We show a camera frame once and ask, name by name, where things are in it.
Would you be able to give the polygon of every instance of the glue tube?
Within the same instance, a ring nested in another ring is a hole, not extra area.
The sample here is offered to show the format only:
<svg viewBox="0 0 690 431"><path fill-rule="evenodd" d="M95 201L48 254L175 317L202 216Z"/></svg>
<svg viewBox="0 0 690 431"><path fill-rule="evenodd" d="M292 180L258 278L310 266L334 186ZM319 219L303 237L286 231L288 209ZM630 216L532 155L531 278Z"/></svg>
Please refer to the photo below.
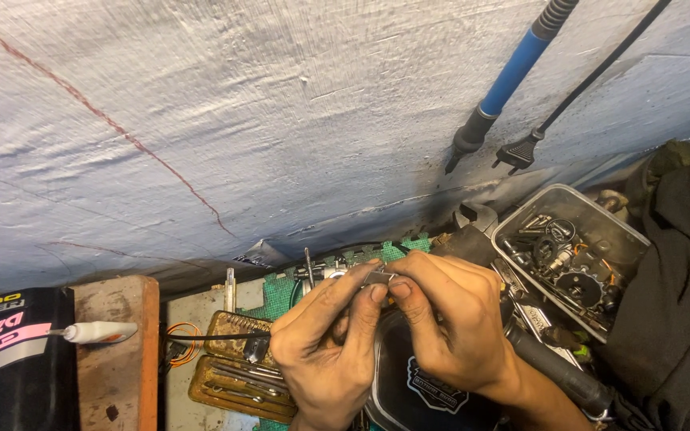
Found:
<svg viewBox="0 0 690 431"><path fill-rule="evenodd" d="M120 343L137 332L136 323L82 322L65 329L47 331L48 335L62 335L66 341L77 344Z"/></svg>

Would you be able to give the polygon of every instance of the logo sticker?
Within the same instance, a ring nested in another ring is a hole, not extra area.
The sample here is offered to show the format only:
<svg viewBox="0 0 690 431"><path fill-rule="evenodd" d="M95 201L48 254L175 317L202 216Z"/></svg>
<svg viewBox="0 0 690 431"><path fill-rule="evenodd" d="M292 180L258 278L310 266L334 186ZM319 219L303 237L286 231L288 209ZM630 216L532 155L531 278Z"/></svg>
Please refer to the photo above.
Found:
<svg viewBox="0 0 690 431"><path fill-rule="evenodd" d="M408 379L406 385L417 392L428 407L445 410L453 415L468 402L470 394L448 386L436 377L422 371L413 356L408 358Z"/></svg>

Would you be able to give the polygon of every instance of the concrete wall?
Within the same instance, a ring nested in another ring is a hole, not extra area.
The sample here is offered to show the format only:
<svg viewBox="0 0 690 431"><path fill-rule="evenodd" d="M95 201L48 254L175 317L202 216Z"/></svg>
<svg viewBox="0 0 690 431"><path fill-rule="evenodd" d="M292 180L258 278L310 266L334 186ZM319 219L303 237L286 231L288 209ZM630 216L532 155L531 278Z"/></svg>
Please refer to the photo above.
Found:
<svg viewBox="0 0 690 431"><path fill-rule="evenodd" d="M444 176L452 134L546 2L0 0L0 290L133 272L185 289L263 238L462 186L496 194L496 147L653 3L581 2L486 147ZM690 0L509 184L671 137L690 137Z"/></svg>

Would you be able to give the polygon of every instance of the hand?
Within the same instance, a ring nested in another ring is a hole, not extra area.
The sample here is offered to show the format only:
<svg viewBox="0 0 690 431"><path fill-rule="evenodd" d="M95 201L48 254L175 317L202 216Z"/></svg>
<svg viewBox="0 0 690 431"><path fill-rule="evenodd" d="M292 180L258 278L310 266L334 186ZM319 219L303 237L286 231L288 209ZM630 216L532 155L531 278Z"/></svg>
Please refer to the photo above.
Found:
<svg viewBox="0 0 690 431"><path fill-rule="evenodd" d="M416 250L390 262L386 271L402 275L389 289L408 320L419 367L494 401L504 402L518 390L515 353L502 333L502 280L495 272Z"/></svg>
<svg viewBox="0 0 690 431"><path fill-rule="evenodd" d="M374 259L322 281L271 326L273 358L299 408L290 430L340 431L366 403L374 378L374 332L388 288L359 288L378 267ZM345 323L341 312L351 299ZM333 335L342 336L343 326L347 334L340 345Z"/></svg>

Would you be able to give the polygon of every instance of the fingernail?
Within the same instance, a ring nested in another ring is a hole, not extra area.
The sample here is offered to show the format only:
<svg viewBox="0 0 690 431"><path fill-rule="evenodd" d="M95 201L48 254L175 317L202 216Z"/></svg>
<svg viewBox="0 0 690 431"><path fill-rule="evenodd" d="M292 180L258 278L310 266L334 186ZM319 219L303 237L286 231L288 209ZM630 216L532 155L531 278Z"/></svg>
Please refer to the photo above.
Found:
<svg viewBox="0 0 690 431"><path fill-rule="evenodd" d="M412 289L407 283L400 282L390 286L390 293L398 299L404 299L412 294Z"/></svg>
<svg viewBox="0 0 690 431"><path fill-rule="evenodd" d="M380 303L388 294L388 288L385 285L372 285L372 301Z"/></svg>

